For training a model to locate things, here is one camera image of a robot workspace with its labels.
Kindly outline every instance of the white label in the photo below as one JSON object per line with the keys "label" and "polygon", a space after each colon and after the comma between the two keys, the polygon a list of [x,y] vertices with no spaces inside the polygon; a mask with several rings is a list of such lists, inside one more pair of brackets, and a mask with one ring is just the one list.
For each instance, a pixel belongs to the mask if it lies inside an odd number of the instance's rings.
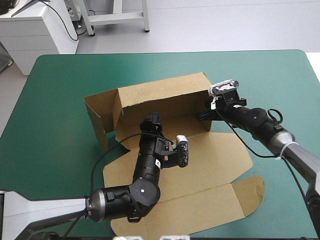
{"label": "white label", "polygon": [[155,160],[155,165],[156,165],[159,169],[161,169],[161,163],[160,163],[160,161],[159,161],[158,159]]}

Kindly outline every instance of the black cable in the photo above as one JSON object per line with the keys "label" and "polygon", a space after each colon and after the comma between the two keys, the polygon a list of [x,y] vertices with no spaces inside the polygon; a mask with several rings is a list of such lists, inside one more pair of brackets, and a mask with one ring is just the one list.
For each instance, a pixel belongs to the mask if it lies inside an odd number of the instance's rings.
{"label": "black cable", "polygon": [[[141,135],[148,135],[148,136],[153,136],[153,137],[158,137],[158,138],[162,138],[168,142],[171,143],[171,145],[174,144],[173,141],[171,141],[170,139],[164,137],[164,136],[159,136],[156,134],[152,134],[152,133],[147,133],[147,132],[139,132],[139,133],[135,133],[132,134],[130,136],[125,137],[124,139],[122,139],[121,141],[119,141],[117,144],[113,145],[108,151],[106,151],[103,155],[101,155],[95,162],[93,168],[92,168],[92,172],[91,172],[91,181],[90,181],[90,198],[89,198],[89,203],[91,203],[91,199],[92,199],[92,195],[94,192],[94,175],[95,175],[95,169],[97,167],[97,165],[99,164],[99,162],[114,148],[116,148],[117,146],[119,146],[121,143],[123,143],[124,141],[135,137],[135,136],[141,136]],[[74,226],[77,224],[77,222],[79,221],[79,219],[81,218],[81,216],[86,212],[86,208],[79,214],[79,216],[74,220],[74,222],[72,223],[72,225],[68,228],[68,230],[65,232],[65,234],[63,235],[62,240],[65,240],[68,236],[68,234],[71,232],[71,230],[74,228]]]}
{"label": "black cable", "polygon": [[265,156],[265,155],[260,155],[258,153],[256,153],[254,150],[252,150],[251,147],[249,147],[245,141],[240,137],[240,135],[236,132],[236,130],[230,125],[230,123],[228,123],[221,115],[220,113],[218,112],[217,109],[215,109],[216,113],[218,114],[218,116],[229,126],[229,128],[231,128],[231,130],[234,132],[234,134],[240,139],[240,141],[245,145],[245,147],[247,149],[250,150],[250,152],[252,152],[254,155],[256,155],[257,157],[259,158],[263,158],[263,159],[273,159],[273,158],[276,158],[275,155],[269,155],[269,156]]}
{"label": "black cable", "polygon": [[80,214],[76,217],[76,219],[73,221],[73,223],[71,224],[71,226],[68,228],[68,230],[65,232],[65,234],[63,235],[61,240],[66,240],[68,234],[71,232],[71,230],[74,228],[74,226],[77,224],[77,222],[80,220],[80,218],[82,217],[83,214],[85,214],[86,212],[86,208],[80,212]]}
{"label": "black cable", "polygon": [[84,32],[78,34],[78,36],[81,36],[82,34],[85,34],[86,32],[87,32],[87,29]]}
{"label": "black cable", "polygon": [[93,10],[89,10],[89,12],[93,12],[93,14],[94,14],[94,15],[96,15],[96,12],[95,12],[95,11],[93,11]]}
{"label": "black cable", "polygon": [[[41,0],[39,0],[39,2],[47,5],[49,8],[51,8],[51,9],[58,15],[58,17],[60,18],[60,20],[61,20],[61,22],[62,22],[62,24],[63,24],[63,26],[64,26],[64,28],[65,28],[65,30],[66,30],[66,33],[69,35],[69,37],[70,37],[73,41],[75,41],[75,42],[78,41],[78,40],[79,40],[79,36],[81,36],[81,35],[83,35],[83,34],[86,33],[87,30],[85,30],[84,32],[82,32],[82,33],[80,33],[80,34],[76,33],[76,39],[74,39],[74,38],[70,35],[70,32],[68,31],[67,26],[66,26],[64,20],[62,19],[62,17],[60,16],[60,14],[59,14],[52,6],[50,6],[50,5],[47,4],[46,2],[41,1]],[[93,10],[89,10],[89,12],[93,12],[94,15],[96,15],[96,12],[93,11]]]}
{"label": "black cable", "polygon": [[[280,120],[277,120],[277,119],[271,114],[271,111],[276,112],[276,113],[279,115]],[[279,110],[274,109],[274,108],[270,108],[267,112],[268,112],[268,115],[270,116],[270,118],[272,119],[274,125],[281,124],[281,123],[283,122],[284,117],[282,116],[282,114],[281,114],[281,112],[280,112]]]}
{"label": "black cable", "polygon": [[69,33],[68,29],[67,29],[67,26],[66,26],[64,20],[62,19],[62,17],[60,16],[60,14],[59,14],[52,6],[50,6],[49,4],[47,4],[46,2],[41,1],[41,0],[40,0],[39,2],[47,5],[49,8],[51,8],[51,9],[58,15],[58,17],[60,18],[60,20],[61,20],[61,22],[62,22],[62,24],[63,24],[63,26],[64,26],[64,28],[65,28],[65,30],[66,30],[66,33],[69,35],[69,37],[70,37],[73,41],[76,42],[76,41],[79,40],[78,34],[76,35],[76,39],[74,39],[74,38],[70,35],[70,33]]}
{"label": "black cable", "polygon": [[308,201],[307,201],[306,195],[305,195],[305,193],[304,193],[304,190],[302,189],[302,186],[301,186],[301,184],[300,184],[300,182],[299,182],[299,180],[298,180],[298,178],[297,178],[294,170],[293,170],[292,167],[290,166],[288,160],[287,160],[284,156],[282,156],[282,159],[283,159],[284,163],[286,164],[286,166],[288,167],[291,175],[293,176],[293,179],[294,179],[296,185],[298,186],[299,191],[300,191],[300,193],[301,193],[301,196],[302,196],[302,198],[303,198],[303,202],[304,202],[304,204],[305,204],[305,207],[306,207],[306,209],[308,210],[308,213],[309,213],[309,216],[310,216],[310,218],[311,218],[311,220],[312,220],[312,223],[314,223],[314,219],[313,219],[313,217],[312,217],[312,214],[311,214],[311,211],[310,211],[310,208],[309,208]]}

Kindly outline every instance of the cabinet drawer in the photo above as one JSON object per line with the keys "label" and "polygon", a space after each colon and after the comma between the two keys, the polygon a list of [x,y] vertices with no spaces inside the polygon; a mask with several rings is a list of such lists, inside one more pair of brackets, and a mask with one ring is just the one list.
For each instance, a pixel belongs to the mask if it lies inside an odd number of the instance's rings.
{"label": "cabinet drawer", "polygon": [[47,36],[0,36],[7,51],[57,49],[50,35]]}
{"label": "cabinet drawer", "polygon": [[0,22],[0,37],[38,35],[50,35],[43,20]]}

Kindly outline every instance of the cardboard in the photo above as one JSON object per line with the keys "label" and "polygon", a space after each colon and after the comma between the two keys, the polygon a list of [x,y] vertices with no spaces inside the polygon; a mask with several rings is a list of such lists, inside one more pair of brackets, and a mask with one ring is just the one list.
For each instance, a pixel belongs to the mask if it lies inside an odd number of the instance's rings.
{"label": "cardboard", "polygon": [[[245,218],[260,205],[264,181],[260,176],[231,183],[253,165],[240,142],[231,133],[210,132],[211,121],[198,121],[209,100],[206,76],[195,73],[133,86],[121,87],[84,98],[96,138],[108,148],[106,133],[116,131],[120,140],[140,132],[139,124],[159,112],[163,134],[174,140],[186,135],[189,165],[161,170],[161,197],[139,223],[126,218],[111,221],[118,236],[188,235]],[[140,137],[123,143],[131,150],[103,170],[106,187],[129,185],[139,152]]]}
{"label": "cardboard", "polygon": [[[119,140],[140,132],[140,122],[152,112],[160,113],[162,125],[166,126],[163,134],[170,139],[182,132],[188,137],[210,131],[211,121],[198,121],[195,114],[205,110],[204,102],[210,99],[209,85],[201,72],[120,87],[86,96],[84,102],[96,138],[107,150],[106,133],[116,130]],[[137,148],[139,139],[130,138],[123,145],[129,150]]]}

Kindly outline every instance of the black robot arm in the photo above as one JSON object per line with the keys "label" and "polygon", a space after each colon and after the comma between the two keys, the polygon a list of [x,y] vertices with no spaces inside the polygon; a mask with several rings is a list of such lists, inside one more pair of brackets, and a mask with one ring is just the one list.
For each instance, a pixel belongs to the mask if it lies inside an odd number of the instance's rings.
{"label": "black robot arm", "polygon": [[[320,158],[295,141],[295,136],[281,126],[283,117],[275,109],[247,108],[247,100],[239,98],[236,80],[227,80],[209,87],[212,102],[206,102],[207,110],[198,114],[199,120],[226,121],[234,128],[249,132],[277,157],[284,157],[309,183],[305,195],[309,213],[320,239]],[[276,112],[277,120],[271,112]]]}
{"label": "black robot arm", "polygon": [[188,165],[188,141],[176,137],[176,147],[170,150],[164,139],[159,113],[146,116],[140,124],[139,154],[132,184],[98,189],[92,196],[89,217],[94,221],[127,217],[131,223],[146,216],[160,198],[160,170]]}

